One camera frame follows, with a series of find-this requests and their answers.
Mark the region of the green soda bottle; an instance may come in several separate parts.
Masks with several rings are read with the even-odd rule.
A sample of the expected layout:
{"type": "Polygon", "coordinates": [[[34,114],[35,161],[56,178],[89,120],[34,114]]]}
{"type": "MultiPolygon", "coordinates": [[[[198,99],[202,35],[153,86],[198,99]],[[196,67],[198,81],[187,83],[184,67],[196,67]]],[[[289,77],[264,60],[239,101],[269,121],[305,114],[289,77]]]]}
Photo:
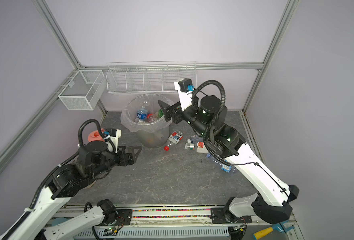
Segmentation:
{"type": "Polygon", "coordinates": [[[158,110],[156,115],[159,119],[162,118],[164,116],[163,110],[162,109],[158,110]]]}

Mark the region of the red cap brown bottle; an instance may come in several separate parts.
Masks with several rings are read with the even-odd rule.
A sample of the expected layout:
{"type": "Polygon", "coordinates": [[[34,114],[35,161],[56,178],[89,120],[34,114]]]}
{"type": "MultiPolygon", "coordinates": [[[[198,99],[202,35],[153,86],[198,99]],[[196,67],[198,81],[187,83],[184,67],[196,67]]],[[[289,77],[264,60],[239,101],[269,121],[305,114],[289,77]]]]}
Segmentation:
{"type": "Polygon", "coordinates": [[[146,121],[148,123],[153,123],[153,122],[156,122],[158,120],[159,120],[158,114],[149,114],[149,115],[147,115],[146,121]]]}

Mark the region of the pepsi blue label bottle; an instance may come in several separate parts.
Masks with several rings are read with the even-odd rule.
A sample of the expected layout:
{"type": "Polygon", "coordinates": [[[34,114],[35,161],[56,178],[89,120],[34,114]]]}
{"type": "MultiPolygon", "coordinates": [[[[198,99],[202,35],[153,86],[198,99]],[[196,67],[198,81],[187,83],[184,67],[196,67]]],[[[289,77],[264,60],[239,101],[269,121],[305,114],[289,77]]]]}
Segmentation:
{"type": "Polygon", "coordinates": [[[150,102],[147,100],[143,100],[140,103],[140,106],[137,110],[137,117],[139,118],[139,120],[147,119],[147,115],[149,113],[149,106],[150,106],[150,102]]]}

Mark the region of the light blue label bottle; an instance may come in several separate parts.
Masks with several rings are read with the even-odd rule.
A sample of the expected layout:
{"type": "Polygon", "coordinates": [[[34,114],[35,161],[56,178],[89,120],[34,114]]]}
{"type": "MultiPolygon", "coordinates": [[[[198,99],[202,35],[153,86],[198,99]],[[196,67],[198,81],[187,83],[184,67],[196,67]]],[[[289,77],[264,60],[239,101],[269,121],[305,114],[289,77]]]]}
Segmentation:
{"type": "Polygon", "coordinates": [[[219,162],[216,158],[214,158],[210,153],[207,153],[206,158],[208,160],[211,160],[212,162],[216,163],[217,165],[219,165],[221,167],[221,170],[223,170],[226,173],[230,173],[230,172],[235,172],[237,169],[233,166],[227,166],[225,164],[222,164],[221,162],[219,162]]]}

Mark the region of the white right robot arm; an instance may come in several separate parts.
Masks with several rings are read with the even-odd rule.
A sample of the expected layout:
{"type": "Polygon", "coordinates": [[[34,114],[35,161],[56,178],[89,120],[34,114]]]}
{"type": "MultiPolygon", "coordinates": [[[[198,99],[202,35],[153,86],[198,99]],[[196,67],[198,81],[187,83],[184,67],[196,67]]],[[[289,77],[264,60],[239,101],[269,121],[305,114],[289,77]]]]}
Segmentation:
{"type": "Polygon", "coordinates": [[[278,224],[288,220],[299,188],[280,180],[253,152],[245,138],[225,124],[226,92],[216,80],[194,87],[191,79],[174,82],[179,102],[170,106],[159,101],[167,122],[187,122],[203,138],[208,152],[221,164],[235,167],[257,189],[251,196],[230,198],[221,210],[222,216],[212,214],[213,220],[236,223],[245,216],[257,216],[266,223],[278,224]]]}

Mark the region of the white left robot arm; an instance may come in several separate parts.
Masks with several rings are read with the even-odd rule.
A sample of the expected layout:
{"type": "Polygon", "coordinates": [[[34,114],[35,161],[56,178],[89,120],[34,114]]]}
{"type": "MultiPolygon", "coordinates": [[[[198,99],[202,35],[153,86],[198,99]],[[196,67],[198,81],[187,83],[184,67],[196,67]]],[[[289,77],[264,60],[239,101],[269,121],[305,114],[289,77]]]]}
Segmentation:
{"type": "Polygon", "coordinates": [[[118,145],[117,129],[102,131],[99,121],[90,119],[77,133],[78,150],[58,164],[40,183],[31,204],[0,240],[67,240],[86,228],[112,225],[120,219],[114,204],[101,200],[88,211],[55,227],[46,227],[53,215],[77,193],[105,178],[112,168],[134,165],[141,147],[118,145]]]}

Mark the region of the grey mesh waste bin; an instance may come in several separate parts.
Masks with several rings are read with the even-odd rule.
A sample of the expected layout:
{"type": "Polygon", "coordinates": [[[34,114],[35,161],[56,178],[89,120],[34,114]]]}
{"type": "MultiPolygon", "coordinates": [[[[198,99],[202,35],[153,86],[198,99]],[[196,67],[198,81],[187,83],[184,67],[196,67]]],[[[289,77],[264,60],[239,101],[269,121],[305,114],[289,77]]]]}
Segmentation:
{"type": "Polygon", "coordinates": [[[121,124],[135,133],[139,141],[148,148],[159,148],[166,144],[171,122],[160,114],[159,101],[172,105],[173,101],[160,94],[143,94],[127,103],[123,109],[121,124]]]}

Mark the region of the clear plastic bin liner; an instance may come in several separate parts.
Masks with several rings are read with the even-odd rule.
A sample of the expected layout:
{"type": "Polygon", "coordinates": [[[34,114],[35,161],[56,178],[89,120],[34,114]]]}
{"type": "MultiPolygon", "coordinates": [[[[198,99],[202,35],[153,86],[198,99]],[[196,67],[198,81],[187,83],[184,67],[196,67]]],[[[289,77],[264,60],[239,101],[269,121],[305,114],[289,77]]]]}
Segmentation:
{"type": "Polygon", "coordinates": [[[161,129],[169,127],[171,122],[166,122],[164,116],[153,123],[148,123],[146,119],[139,120],[139,118],[137,117],[137,110],[143,100],[147,100],[150,102],[148,115],[156,114],[157,111],[161,109],[158,104],[158,100],[161,100],[169,105],[173,104],[173,101],[171,99],[160,94],[140,95],[132,99],[129,103],[127,103],[126,107],[123,109],[120,116],[121,124],[123,124],[124,127],[126,127],[129,131],[133,133],[138,131],[154,133],[161,129]]]}

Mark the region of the pink plastic watering can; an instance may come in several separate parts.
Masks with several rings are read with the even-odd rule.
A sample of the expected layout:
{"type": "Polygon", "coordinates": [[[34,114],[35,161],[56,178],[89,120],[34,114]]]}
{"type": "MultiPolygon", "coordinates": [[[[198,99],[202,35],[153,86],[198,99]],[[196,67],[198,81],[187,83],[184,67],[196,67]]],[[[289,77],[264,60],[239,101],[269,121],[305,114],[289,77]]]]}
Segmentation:
{"type": "Polygon", "coordinates": [[[92,133],[90,133],[88,135],[88,141],[89,142],[93,142],[93,141],[100,141],[100,142],[104,142],[103,137],[101,137],[101,135],[99,134],[99,131],[93,131],[92,133]]]}

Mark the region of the blue yellow toy rake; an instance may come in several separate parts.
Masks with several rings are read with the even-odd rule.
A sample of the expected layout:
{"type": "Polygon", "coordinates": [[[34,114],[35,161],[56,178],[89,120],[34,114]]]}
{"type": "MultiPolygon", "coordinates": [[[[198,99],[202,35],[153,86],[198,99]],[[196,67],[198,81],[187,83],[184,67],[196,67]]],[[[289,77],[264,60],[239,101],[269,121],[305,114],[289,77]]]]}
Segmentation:
{"type": "Polygon", "coordinates": [[[278,224],[274,224],[274,225],[271,225],[270,227],[268,228],[265,228],[263,230],[260,230],[256,233],[253,234],[253,239],[254,240],[260,240],[262,238],[264,238],[265,236],[267,236],[268,234],[274,232],[274,231],[277,231],[279,233],[284,233],[284,234],[287,234],[289,231],[293,230],[295,227],[294,226],[291,226],[291,227],[286,227],[285,224],[288,223],[289,221],[283,221],[283,222],[280,222],[278,224]]]}

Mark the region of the white mesh wall basket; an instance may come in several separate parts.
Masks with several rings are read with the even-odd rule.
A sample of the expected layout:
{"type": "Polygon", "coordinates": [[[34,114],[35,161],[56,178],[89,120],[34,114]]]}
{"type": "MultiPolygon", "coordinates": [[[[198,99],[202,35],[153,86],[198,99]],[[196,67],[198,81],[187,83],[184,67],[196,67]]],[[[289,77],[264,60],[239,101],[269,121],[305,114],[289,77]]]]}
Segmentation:
{"type": "Polygon", "coordinates": [[[93,111],[106,86],[103,71],[79,70],[58,97],[68,110],[93,111]]]}

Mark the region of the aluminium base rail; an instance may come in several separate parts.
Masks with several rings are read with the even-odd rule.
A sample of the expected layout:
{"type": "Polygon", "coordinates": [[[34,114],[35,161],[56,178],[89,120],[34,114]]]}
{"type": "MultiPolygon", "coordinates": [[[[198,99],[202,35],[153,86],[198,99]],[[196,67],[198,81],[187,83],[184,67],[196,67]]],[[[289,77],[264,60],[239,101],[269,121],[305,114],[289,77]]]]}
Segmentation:
{"type": "MultiPolygon", "coordinates": [[[[117,213],[114,223],[95,223],[92,227],[92,222],[81,221],[81,218],[88,220],[90,212],[85,213],[80,206],[68,206],[49,220],[44,235],[48,240],[254,240],[254,233],[273,225],[257,216],[229,220],[222,206],[119,207],[117,213]]],[[[272,236],[302,239],[294,216],[288,221],[285,226],[294,226],[293,230],[287,234],[274,231],[261,240],[272,236]]]]}

